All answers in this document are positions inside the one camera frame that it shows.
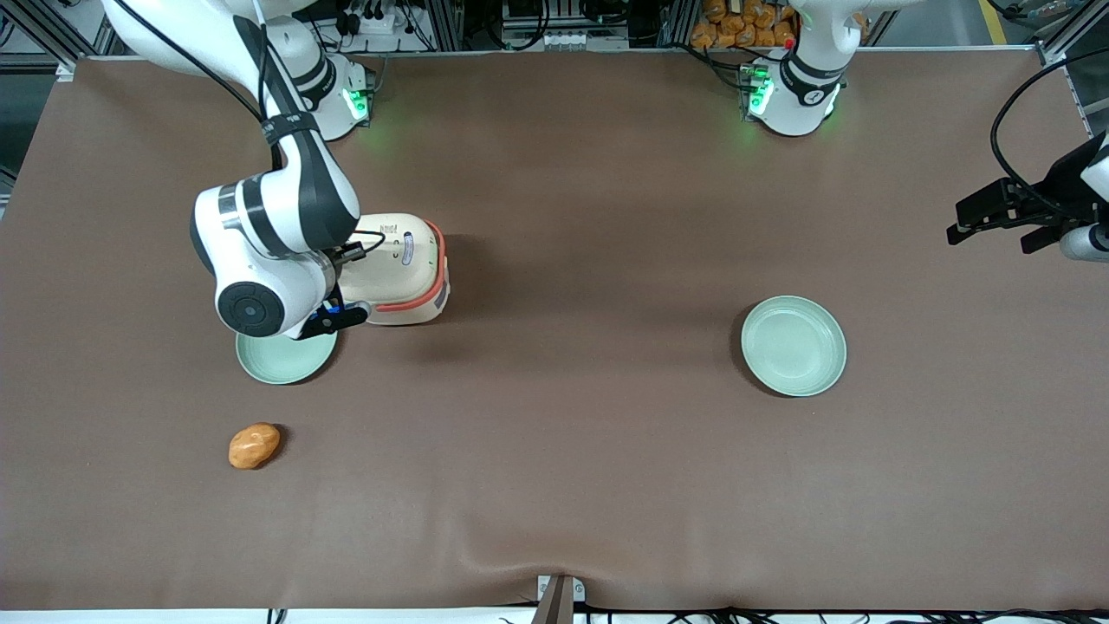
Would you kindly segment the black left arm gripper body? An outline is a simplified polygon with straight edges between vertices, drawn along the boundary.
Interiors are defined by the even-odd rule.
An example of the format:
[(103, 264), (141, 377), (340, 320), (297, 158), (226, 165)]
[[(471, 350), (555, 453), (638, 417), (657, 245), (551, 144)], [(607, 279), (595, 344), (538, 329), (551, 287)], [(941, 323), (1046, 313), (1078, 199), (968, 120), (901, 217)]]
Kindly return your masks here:
[(1106, 132), (1057, 158), (1039, 190), (1081, 224), (1106, 224)]

